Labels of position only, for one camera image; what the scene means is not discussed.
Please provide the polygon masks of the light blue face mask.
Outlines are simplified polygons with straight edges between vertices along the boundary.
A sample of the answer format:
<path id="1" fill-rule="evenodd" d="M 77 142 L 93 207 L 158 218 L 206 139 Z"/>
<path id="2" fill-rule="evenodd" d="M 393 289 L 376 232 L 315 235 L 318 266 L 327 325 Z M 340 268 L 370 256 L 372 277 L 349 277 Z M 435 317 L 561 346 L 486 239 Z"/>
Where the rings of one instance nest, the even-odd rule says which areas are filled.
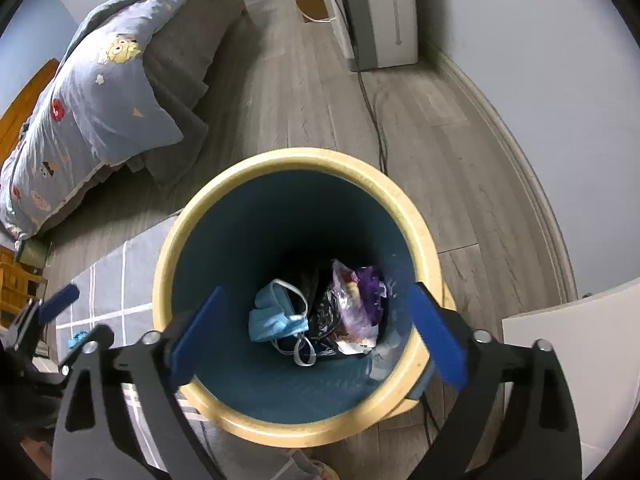
<path id="1" fill-rule="evenodd" d="M 78 344 L 81 344 L 82 341 L 87 337 L 88 333 L 85 330 L 81 330 L 80 332 L 74 333 L 73 336 L 67 341 L 67 349 L 74 350 Z"/>
<path id="2" fill-rule="evenodd" d="M 255 296 L 248 317 L 250 340 L 269 342 L 300 367 L 314 366 L 317 355 L 305 336 L 308 310 L 307 298 L 297 287 L 275 278 Z"/>

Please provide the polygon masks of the purple snack wrapper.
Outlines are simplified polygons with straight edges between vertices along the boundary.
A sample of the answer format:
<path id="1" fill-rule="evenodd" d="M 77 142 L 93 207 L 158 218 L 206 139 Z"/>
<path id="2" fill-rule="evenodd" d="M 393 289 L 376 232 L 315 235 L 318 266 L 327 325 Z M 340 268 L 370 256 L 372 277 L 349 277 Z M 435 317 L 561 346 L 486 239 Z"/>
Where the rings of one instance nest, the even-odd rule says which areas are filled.
<path id="1" fill-rule="evenodd" d="M 377 266 L 352 270 L 332 262 L 330 300 L 340 320 L 329 341 L 342 356 L 368 354 L 378 344 L 387 288 Z"/>

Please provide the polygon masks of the black plastic bag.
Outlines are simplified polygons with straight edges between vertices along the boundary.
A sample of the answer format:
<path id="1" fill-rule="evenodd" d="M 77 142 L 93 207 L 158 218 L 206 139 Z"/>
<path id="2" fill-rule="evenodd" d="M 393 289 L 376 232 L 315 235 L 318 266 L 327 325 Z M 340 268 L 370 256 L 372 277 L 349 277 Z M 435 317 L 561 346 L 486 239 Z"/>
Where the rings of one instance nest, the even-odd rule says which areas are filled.
<path id="1" fill-rule="evenodd" d="M 336 330 L 341 326 L 341 313 L 337 307 L 335 286 L 316 287 L 309 292 L 307 313 L 308 330 L 305 333 L 318 358 L 338 358 L 341 356 L 334 340 Z"/>

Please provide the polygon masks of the small green trash bin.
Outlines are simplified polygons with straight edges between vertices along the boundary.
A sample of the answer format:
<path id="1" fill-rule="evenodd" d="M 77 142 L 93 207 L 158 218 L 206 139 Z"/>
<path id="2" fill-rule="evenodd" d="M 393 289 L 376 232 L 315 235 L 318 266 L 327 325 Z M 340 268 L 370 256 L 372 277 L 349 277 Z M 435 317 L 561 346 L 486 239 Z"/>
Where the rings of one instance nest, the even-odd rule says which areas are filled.
<path id="1" fill-rule="evenodd" d="M 15 259 L 23 266 L 43 269 L 50 252 L 50 245 L 38 238 L 26 238 L 15 242 Z"/>

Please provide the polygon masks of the yellow rimmed teal trash bin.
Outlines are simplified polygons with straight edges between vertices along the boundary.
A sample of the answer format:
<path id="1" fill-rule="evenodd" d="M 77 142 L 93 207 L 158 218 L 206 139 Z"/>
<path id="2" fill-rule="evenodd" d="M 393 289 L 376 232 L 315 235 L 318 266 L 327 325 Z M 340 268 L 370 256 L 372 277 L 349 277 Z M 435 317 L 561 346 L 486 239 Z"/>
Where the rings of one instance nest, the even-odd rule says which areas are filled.
<path id="1" fill-rule="evenodd" d="M 369 266 L 386 288 L 376 335 L 342 330 L 312 358 L 311 317 Z M 431 233 L 404 191 L 362 160 L 282 148 L 224 170 L 183 208 L 155 269 L 156 328 L 203 304 L 189 402 L 235 436 L 313 448 L 418 405 L 434 365 L 411 322 L 423 284 L 452 303 Z"/>

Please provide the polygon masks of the wooden chair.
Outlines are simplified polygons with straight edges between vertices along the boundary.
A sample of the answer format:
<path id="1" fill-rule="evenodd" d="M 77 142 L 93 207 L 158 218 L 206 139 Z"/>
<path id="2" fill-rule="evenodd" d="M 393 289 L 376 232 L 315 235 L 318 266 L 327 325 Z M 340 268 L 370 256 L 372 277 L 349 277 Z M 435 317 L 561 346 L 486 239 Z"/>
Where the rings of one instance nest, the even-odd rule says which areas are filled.
<path id="1" fill-rule="evenodd" d="M 47 280 L 39 273 L 32 273 L 15 260 L 14 252 L 1 247 L 1 326 L 9 328 L 21 310 L 31 299 L 41 299 L 47 288 Z"/>

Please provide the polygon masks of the grey checked floor mat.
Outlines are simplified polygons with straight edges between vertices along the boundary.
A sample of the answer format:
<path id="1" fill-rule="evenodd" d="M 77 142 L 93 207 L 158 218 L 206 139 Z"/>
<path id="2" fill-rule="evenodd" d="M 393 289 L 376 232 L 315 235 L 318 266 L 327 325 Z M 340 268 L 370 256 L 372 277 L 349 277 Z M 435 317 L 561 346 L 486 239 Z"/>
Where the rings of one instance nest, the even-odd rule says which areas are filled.
<path id="1" fill-rule="evenodd" d="M 98 324 L 111 327 L 116 347 L 134 344 L 153 328 L 152 285 L 160 248 L 176 220 L 170 216 L 127 240 L 82 271 L 72 282 L 79 299 L 55 320 L 60 360 L 74 333 Z M 177 396 L 194 434 L 228 479 L 318 479 L 320 469 L 301 450 L 247 442 L 211 424 L 181 394 Z"/>

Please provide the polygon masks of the blue cartoon duvet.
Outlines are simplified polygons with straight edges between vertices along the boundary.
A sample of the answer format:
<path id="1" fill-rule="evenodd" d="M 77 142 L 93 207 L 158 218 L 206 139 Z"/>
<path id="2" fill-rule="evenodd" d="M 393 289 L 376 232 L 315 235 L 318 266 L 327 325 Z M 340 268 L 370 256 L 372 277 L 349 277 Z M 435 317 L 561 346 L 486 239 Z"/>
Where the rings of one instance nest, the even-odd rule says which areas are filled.
<path id="1" fill-rule="evenodd" d="M 107 0 L 73 36 L 1 168 L 1 224 L 36 235 L 104 167 L 179 143 L 143 68 L 155 34 L 191 0 Z"/>

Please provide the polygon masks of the grey bed sheet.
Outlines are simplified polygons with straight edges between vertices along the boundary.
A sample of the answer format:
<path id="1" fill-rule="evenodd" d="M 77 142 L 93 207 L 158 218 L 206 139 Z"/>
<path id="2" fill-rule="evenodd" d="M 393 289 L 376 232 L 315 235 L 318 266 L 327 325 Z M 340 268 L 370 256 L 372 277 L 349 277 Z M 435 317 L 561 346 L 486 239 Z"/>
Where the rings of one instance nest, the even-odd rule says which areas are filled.
<path id="1" fill-rule="evenodd" d="M 157 103 L 182 133 L 178 143 L 139 156 L 163 192 L 178 184 L 201 153 L 208 125 L 194 108 L 208 91 L 205 76 L 221 41 L 244 11 L 244 0 L 188 0 L 143 53 L 145 75 Z"/>

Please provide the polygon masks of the white air purifier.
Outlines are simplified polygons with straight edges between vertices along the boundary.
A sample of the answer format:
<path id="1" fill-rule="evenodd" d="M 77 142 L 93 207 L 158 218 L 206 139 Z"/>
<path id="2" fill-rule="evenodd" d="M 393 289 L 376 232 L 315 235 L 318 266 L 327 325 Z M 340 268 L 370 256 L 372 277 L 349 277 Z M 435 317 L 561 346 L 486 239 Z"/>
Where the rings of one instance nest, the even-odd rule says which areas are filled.
<path id="1" fill-rule="evenodd" d="M 352 72 L 418 62 L 416 0 L 326 0 L 326 8 Z"/>

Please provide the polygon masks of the wooden bed frame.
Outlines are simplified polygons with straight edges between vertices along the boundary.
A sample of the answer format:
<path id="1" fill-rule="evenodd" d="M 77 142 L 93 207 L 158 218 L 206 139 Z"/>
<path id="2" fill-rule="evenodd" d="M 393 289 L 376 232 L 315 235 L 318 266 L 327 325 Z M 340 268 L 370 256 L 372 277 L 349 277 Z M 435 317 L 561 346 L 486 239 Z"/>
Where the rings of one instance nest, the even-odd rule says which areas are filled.
<path id="1" fill-rule="evenodd" d="M 32 114 L 38 96 L 52 80 L 58 69 L 58 60 L 50 58 L 17 95 L 0 122 L 0 162 L 3 164 L 17 146 L 25 120 Z"/>

